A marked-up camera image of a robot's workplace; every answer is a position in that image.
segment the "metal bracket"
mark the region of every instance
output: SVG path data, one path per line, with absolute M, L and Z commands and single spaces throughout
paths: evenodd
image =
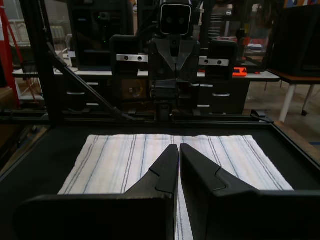
M 149 60 L 146 54 L 117 54 L 116 60 L 119 62 L 136 62 L 136 63 L 147 63 Z M 206 56 L 200 56 L 199 65 L 209 66 L 229 66 L 228 59 L 212 59 Z

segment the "metal plate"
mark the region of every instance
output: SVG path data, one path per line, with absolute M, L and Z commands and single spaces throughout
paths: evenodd
M 117 54 L 116 60 L 121 62 L 138 62 L 138 63 L 147 63 L 148 55 L 134 55 L 134 54 Z

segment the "camera lens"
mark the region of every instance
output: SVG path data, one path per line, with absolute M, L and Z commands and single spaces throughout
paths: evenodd
M 168 24 L 171 24 L 171 23 L 172 23 L 172 18 L 168 16 L 168 17 L 166 18 L 166 22 L 167 22 Z

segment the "white table leg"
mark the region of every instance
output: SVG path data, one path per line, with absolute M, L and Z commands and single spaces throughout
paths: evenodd
M 290 84 L 290 86 L 288 88 L 288 92 L 286 93 L 286 96 L 285 96 L 283 107 L 281 109 L 279 121 L 284 122 L 286 120 L 286 116 L 287 116 L 287 113 L 288 113 L 288 110 L 290 107 L 290 103 L 291 103 L 291 100 L 295 94 L 296 88 L 297 88 L 297 85 Z
M 307 115 L 307 112 L 305 111 L 305 108 L 306 108 L 306 106 L 307 106 L 308 103 L 309 103 L 310 96 L 311 96 L 314 88 L 315 88 L 315 85 L 310 85 L 308 94 L 307 94 L 306 97 L 305 97 L 305 101 L 304 101 L 303 108 L 302 108 L 302 113 L 301 113 L 303 116 L 306 116 L 306 115 Z

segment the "red pole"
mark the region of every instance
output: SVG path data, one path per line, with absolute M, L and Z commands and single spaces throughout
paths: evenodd
M 0 0 L 0 21 L 2 22 L 2 29 L 0 25 L 0 59 L 4 70 L 4 76 L 8 86 L 12 89 L 17 106 L 20 106 L 19 96 L 16 88 L 15 78 L 12 75 L 14 71 L 13 59 L 11 54 L 8 25 L 5 18 L 4 1 Z

